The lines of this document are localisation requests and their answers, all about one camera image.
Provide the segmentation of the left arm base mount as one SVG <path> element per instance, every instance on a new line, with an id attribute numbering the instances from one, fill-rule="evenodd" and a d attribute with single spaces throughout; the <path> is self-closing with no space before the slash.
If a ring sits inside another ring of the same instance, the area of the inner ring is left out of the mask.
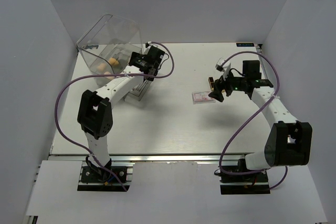
<path id="1" fill-rule="evenodd" d="M 126 192 L 130 188 L 132 179 L 132 168 L 130 166 L 111 166 L 111 170 L 118 177 L 104 171 L 100 176 L 87 164 L 83 163 L 78 179 L 77 191 L 98 191 L 98 192 Z"/>

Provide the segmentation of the clear false eyelash case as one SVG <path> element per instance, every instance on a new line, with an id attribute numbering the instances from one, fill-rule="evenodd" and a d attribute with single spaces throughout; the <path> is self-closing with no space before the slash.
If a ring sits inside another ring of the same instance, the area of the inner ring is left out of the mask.
<path id="1" fill-rule="evenodd" d="M 145 91 L 145 89 L 147 88 L 148 83 L 149 83 L 149 82 L 148 82 L 147 80 L 145 80 L 143 83 L 141 83 L 141 84 L 137 85 L 136 87 L 134 87 L 134 88 L 132 89 L 132 92 L 131 92 L 131 93 L 132 93 L 133 95 L 139 97 L 139 96 Z"/>

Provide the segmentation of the beige teardrop makeup sponge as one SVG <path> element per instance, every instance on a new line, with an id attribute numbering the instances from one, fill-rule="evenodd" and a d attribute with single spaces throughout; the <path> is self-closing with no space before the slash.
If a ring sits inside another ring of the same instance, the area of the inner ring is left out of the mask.
<path id="1" fill-rule="evenodd" d="M 104 73 L 104 77 L 105 77 L 106 79 L 109 79 L 109 80 L 113 80 L 113 79 L 115 78 L 115 77 L 112 76 L 111 73 L 108 72 L 108 71 L 106 71 L 106 72 Z"/>

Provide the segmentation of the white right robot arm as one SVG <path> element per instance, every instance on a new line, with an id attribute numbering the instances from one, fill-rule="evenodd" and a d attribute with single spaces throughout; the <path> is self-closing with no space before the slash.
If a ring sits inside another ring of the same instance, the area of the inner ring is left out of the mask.
<path id="1" fill-rule="evenodd" d="M 222 76 L 215 80 L 209 97 L 223 102 L 224 96 L 241 91 L 257 105 L 270 126 L 270 133 L 262 151 L 245 155 L 245 163 L 238 166 L 238 177 L 247 182 L 257 170 L 274 166 L 307 165 L 310 157 L 312 126 L 300 122 L 276 96 L 273 84 L 262 78 L 257 60 L 243 61 L 243 72 L 239 77 L 232 73 L 231 62 L 221 58 L 216 69 Z"/>

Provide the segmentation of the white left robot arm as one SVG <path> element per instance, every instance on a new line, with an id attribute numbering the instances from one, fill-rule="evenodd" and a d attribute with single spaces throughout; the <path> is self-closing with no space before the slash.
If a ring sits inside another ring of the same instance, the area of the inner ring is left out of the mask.
<path id="1" fill-rule="evenodd" d="M 111 177 L 107 135 L 113 125 L 113 107 L 134 87 L 154 80 L 164 55 L 165 52 L 155 46 L 150 46 L 145 54 L 133 52 L 119 77 L 108 77 L 110 82 L 103 87 L 82 94 L 77 121 L 91 151 L 86 163 L 98 181 L 105 182 Z"/>

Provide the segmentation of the clear acrylic makeup organizer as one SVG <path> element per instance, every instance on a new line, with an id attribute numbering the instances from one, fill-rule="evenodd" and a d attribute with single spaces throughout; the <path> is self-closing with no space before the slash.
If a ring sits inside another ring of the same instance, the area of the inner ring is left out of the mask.
<path id="1" fill-rule="evenodd" d="M 165 55 L 156 46 L 142 46 L 136 22 L 111 14 L 102 15 L 76 47 L 95 77 L 97 95 L 112 105 L 136 87 L 144 92 Z"/>

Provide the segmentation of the beige gourd makeup sponge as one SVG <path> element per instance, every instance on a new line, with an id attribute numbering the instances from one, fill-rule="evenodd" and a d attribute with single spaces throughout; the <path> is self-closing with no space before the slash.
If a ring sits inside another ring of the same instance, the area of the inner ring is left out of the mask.
<path id="1" fill-rule="evenodd" d="M 108 63 L 101 63 L 97 66 L 98 74 L 111 74 L 111 66 Z"/>

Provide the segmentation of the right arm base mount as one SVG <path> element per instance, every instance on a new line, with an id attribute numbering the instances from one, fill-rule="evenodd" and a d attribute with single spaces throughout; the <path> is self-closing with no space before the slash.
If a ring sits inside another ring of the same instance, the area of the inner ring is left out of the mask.
<path id="1" fill-rule="evenodd" d="M 266 195 L 270 194 L 266 172 L 250 175 L 228 175 L 218 168 L 214 175 L 220 178 L 220 193 L 222 195 Z"/>

